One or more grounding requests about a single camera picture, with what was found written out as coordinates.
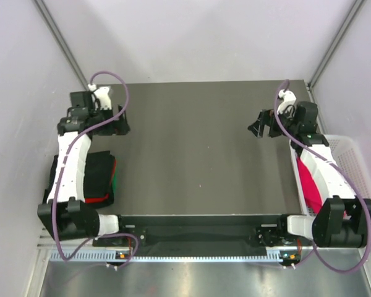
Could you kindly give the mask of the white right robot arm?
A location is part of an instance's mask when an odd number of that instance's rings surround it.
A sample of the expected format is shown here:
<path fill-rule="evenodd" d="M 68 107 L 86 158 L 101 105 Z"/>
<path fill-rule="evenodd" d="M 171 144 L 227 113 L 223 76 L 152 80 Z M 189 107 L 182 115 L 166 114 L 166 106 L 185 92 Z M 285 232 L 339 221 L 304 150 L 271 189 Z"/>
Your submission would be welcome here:
<path fill-rule="evenodd" d="M 354 187 L 338 171 L 326 136 L 318 131 L 318 107 L 301 101 L 282 103 L 278 111 L 261 110 L 248 127 L 261 138 L 290 136 L 296 177 L 305 204 L 314 215 L 282 215 L 276 237 L 282 244 L 307 238 L 321 248 L 363 248 L 371 227 L 371 199 L 359 200 Z"/>

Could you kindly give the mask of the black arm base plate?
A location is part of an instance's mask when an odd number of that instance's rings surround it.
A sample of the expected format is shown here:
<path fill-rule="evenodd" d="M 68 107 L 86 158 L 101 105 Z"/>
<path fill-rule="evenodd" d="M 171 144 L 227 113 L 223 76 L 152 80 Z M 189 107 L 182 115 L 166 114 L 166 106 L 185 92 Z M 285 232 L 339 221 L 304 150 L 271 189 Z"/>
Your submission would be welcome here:
<path fill-rule="evenodd" d="M 280 215 L 124 215 L 121 231 L 139 239 L 140 248 L 157 244 L 242 243 L 247 246 L 293 245 L 311 240 L 285 235 Z"/>

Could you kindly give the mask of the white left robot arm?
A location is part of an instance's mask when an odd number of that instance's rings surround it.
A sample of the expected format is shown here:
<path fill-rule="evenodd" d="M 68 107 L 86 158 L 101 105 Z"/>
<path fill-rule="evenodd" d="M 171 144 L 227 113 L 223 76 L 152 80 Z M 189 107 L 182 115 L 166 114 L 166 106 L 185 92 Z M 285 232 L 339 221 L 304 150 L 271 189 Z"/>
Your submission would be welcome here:
<path fill-rule="evenodd" d="M 51 190 L 38 206 L 38 218 L 55 242 L 105 236 L 114 245 L 126 242 L 128 231 L 117 215 L 100 215 L 87 205 L 85 168 L 93 136 L 124 136 L 130 131 L 125 106 L 114 113 L 111 87 L 91 85 L 70 93 L 71 106 L 57 124 L 59 151 Z"/>

